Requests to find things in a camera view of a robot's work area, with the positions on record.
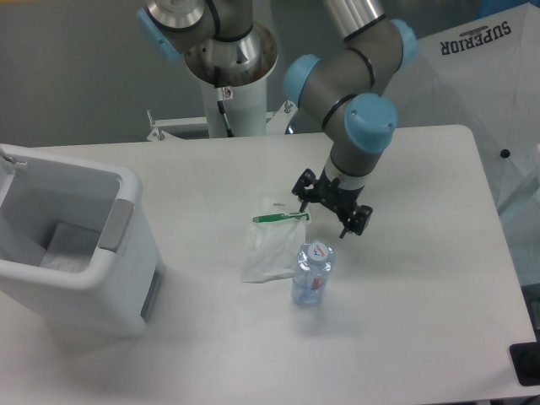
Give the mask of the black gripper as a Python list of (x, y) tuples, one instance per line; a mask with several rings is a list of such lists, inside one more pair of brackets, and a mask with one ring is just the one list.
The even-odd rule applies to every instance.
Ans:
[(340, 187), (340, 180), (330, 180), (324, 170), (317, 180), (311, 169), (306, 169), (293, 186), (292, 193), (299, 199), (299, 211), (303, 213), (310, 203), (320, 203), (333, 211), (343, 225), (339, 238), (348, 233), (362, 235), (370, 222), (373, 208), (358, 206), (357, 200), (363, 186), (348, 190)]

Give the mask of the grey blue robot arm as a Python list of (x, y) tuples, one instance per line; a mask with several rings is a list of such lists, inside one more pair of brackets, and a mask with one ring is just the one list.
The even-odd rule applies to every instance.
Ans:
[[(377, 1), (328, 1), (326, 8), (343, 50), (329, 61), (299, 57), (283, 89), (332, 140), (332, 149), (322, 173), (304, 171), (292, 192), (303, 206), (319, 203), (334, 212), (344, 233), (361, 235), (372, 208), (357, 200), (397, 127), (397, 110), (382, 94), (418, 45), (413, 30), (387, 18)], [(267, 130), (267, 77), (278, 51), (253, 14), (252, 1), (149, 1), (137, 13), (160, 55), (183, 58), (200, 83), (213, 138)]]

